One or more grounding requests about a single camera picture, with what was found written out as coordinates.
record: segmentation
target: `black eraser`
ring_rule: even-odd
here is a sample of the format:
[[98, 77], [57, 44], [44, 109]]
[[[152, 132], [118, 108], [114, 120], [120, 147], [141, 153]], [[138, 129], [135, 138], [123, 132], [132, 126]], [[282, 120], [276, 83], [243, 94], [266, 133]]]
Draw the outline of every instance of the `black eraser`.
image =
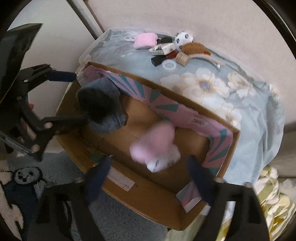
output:
[[165, 44], [165, 43], [172, 43], [172, 42], [173, 42], [173, 39], [170, 38], [170, 37], [163, 37], [163, 38], [161, 39], [161, 43], [162, 43], [162, 44]]
[[160, 65], [165, 59], [166, 59], [166, 56], [158, 55], [151, 59], [151, 63], [156, 67]]

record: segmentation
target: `white plastic ring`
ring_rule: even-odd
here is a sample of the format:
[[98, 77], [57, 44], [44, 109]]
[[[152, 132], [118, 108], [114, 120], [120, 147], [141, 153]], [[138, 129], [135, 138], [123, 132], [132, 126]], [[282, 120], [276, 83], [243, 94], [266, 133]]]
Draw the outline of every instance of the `white plastic ring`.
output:
[[[173, 66], [168, 68], [166, 65], [167, 64], [172, 64]], [[166, 72], [173, 72], [175, 70], [175, 68], [177, 67], [177, 64], [175, 61], [171, 60], [171, 59], [166, 59], [165, 61], [163, 61], [161, 63], [162, 67], [165, 69]]]
[[134, 35], [128, 35], [128, 36], [123, 37], [123, 40], [134, 42], [135, 41], [135, 36]]

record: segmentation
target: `white flower print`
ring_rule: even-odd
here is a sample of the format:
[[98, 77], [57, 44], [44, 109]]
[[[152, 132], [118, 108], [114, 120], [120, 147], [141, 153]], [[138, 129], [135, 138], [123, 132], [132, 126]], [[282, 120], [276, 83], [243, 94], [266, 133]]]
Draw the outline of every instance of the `white flower print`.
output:
[[160, 79], [160, 83], [162, 86], [181, 94], [182, 91], [185, 89], [185, 86], [183, 85], [181, 81], [180, 75], [172, 74], [168, 77], [163, 77]]
[[228, 86], [235, 90], [240, 98], [246, 97], [248, 93], [252, 96], [256, 95], [256, 91], [253, 88], [253, 84], [248, 82], [244, 77], [242, 77], [237, 72], [232, 72], [228, 74]]
[[182, 94], [209, 110], [219, 108], [230, 93], [226, 84], [205, 68], [198, 68], [195, 75], [184, 73], [181, 80], [187, 86]]
[[242, 120], [242, 115], [239, 109], [233, 107], [231, 103], [223, 103], [221, 108], [216, 109], [214, 113], [225, 119], [233, 127], [240, 130], [240, 122]]
[[272, 94], [272, 98], [273, 98], [276, 102], [279, 102], [279, 92], [278, 92], [278, 90], [277, 90], [272, 84], [269, 85], [268, 89], [269, 89], [269, 91], [270, 91], [271, 94]]

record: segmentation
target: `metal bolt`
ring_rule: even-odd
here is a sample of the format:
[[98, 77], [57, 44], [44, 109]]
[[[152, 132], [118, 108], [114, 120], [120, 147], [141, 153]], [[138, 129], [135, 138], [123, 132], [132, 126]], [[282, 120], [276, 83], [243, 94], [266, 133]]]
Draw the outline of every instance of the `metal bolt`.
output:
[[245, 183], [244, 186], [247, 187], [247, 188], [253, 188], [253, 184], [252, 183]]
[[217, 183], [224, 183], [225, 181], [221, 177], [215, 177], [215, 182], [217, 182]]
[[46, 122], [45, 124], [44, 124], [44, 128], [45, 129], [50, 129], [52, 127], [52, 123], [51, 122]]
[[38, 144], [34, 144], [32, 147], [31, 147], [31, 151], [32, 153], [35, 153], [37, 151], [40, 150], [40, 146]]

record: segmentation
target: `fluffy rug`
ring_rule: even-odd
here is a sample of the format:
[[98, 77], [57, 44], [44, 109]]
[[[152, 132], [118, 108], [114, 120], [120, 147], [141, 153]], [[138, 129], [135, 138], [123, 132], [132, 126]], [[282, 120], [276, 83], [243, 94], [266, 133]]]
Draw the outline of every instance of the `fluffy rug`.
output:
[[[30, 218], [46, 182], [66, 184], [83, 173], [66, 152], [45, 153], [42, 162], [28, 156], [7, 162], [9, 171], [0, 172], [0, 212], [6, 215], [14, 235], [26, 240]], [[163, 241], [167, 233], [166, 227], [134, 213], [103, 191], [90, 211], [106, 241]], [[73, 240], [80, 240], [75, 221], [71, 228]]]

